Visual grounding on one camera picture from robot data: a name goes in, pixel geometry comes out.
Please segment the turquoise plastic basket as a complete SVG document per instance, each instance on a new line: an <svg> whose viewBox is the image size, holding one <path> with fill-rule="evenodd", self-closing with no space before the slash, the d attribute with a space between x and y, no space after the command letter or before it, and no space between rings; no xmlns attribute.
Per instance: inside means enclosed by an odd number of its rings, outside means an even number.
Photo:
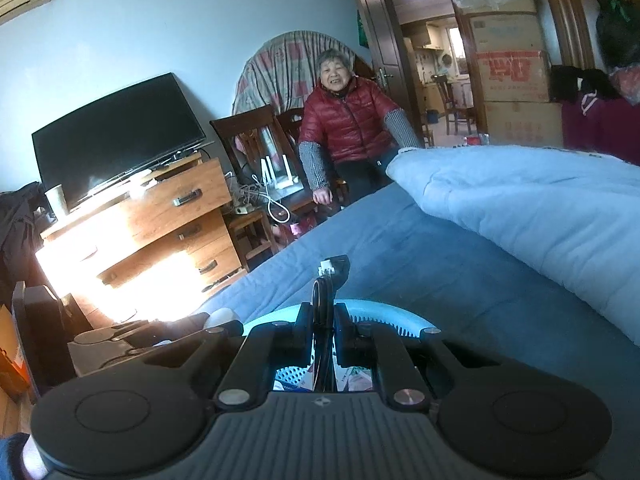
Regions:
<svg viewBox="0 0 640 480"><path fill-rule="evenodd" d="M371 342L373 324L383 324L397 334L399 338L420 339L425 330L428 334L439 334L440 329L425 318L407 310L361 299L339 299L345 305L349 322L343 333L337 330L332 344L332 359L337 390L372 390L372 372L367 366L341 366L337 359L337 345L347 342L363 352L374 351ZM274 390L310 391L314 379L314 346L311 346L311 358L308 366L280 367L274 376Z"/></svg>

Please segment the blue bed sheet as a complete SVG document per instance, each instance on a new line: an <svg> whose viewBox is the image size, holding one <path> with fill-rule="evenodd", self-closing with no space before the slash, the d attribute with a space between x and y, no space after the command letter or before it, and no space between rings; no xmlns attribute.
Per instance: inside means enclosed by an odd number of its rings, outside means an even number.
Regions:
<svg viewBox="0 0 640 480"><path fill-rule="evenodd" d="M340 296L411 311L443 332L578 382L605 402L613 433L603 479L639 474L639 350L564 287L494 243L424 212L392 184L316 226L210 297L244 322L307 301L319 263L350 261Z"/></svg>

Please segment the wooden drawer dresser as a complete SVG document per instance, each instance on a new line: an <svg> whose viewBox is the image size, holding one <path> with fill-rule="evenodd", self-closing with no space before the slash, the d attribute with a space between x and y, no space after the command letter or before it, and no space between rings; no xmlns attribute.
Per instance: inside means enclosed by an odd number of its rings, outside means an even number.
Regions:
<svg viewBox="0 0 640 480"><path fill-rule="evenodd" d="M230 202L220 161L191 156L56 222L36 257L93 327L175 321L246 273L222 215Z"/></svg>

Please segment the dark wooden chair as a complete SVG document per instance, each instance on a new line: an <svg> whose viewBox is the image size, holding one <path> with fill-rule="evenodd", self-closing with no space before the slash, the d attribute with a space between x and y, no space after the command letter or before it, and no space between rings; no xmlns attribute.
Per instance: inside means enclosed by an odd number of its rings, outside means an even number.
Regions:
<svg viewBox="0 0 640 480"><path fill-rule="evenodd" d="M314 202L297 153L295 139L283 129L270 105L210 122L243 188L254 186L258 200L271 206L277 219L318 212L332 216L343 208L342 193L329 206Z"/></svg>

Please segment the seated person red jacket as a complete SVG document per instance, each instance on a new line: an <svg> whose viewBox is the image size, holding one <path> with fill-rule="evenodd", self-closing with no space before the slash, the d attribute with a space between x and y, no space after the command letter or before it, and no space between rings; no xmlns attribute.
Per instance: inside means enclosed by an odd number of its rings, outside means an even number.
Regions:
<svg viewBox="0 0 640 480"><path fill-rule="evenodd" d="M422 148L406 112L372 80L356 76L337 50L318 59L319 82L304 105L298 154L314 202L334 202L337 178L352 203L388 183L386 167L402 148Z"/></svg>

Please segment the light blue duvet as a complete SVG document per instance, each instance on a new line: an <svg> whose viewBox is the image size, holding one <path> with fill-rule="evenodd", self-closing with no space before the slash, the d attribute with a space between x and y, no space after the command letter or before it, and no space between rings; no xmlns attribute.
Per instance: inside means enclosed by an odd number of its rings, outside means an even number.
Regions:
<svg viewBox="0 0 640 480"><path fill-rule="evenodd" d="M610 155L406 148L386 174L426 213L487 238L639 340L639 169Z"/></svg>

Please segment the black flat television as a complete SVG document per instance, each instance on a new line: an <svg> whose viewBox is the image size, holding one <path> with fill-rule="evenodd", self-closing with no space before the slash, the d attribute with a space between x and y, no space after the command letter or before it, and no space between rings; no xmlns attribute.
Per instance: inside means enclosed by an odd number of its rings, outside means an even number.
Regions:
<svg viewBox="0 0 640 480"><path fill-rule="evenodd" d="M139 82L74 110L32 134L40 181L74 208L185 148L205 133L174 74Z"/></svg>

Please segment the white paper cup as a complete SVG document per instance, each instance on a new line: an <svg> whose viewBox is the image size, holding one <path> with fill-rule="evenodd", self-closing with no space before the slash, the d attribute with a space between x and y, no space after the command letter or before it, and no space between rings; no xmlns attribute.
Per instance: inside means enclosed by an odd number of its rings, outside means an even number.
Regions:
<svg viewBox="0 0 640 480"><path fill-rule="evenodd" d="M53 214L58 221L62 221L68 216L68 207L62 185L55 185L46 191L46 197L51 206Z"/></svg>

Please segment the stacked cardboard boxes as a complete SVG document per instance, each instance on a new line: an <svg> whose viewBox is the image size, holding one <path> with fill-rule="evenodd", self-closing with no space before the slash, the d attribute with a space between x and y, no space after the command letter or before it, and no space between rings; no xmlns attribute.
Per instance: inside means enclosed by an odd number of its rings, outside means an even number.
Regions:
<svg viewBox="0 0 640 480"><path fill-rule="evenodd" d="M452 0L469 19L493 144L563 145L535 0Z"/></svg>

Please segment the pile of clothes bags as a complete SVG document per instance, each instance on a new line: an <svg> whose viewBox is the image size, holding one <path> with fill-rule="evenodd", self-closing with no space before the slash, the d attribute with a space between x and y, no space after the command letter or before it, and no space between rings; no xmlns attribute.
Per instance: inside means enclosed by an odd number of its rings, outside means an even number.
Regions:
<svg viewBox="0 0 640 480"><path fill-rule="evenodd" d="M604 70L551 67L551 97L561 105L563 145L639 163L639 6L597 0L597 43Z"/></svg>

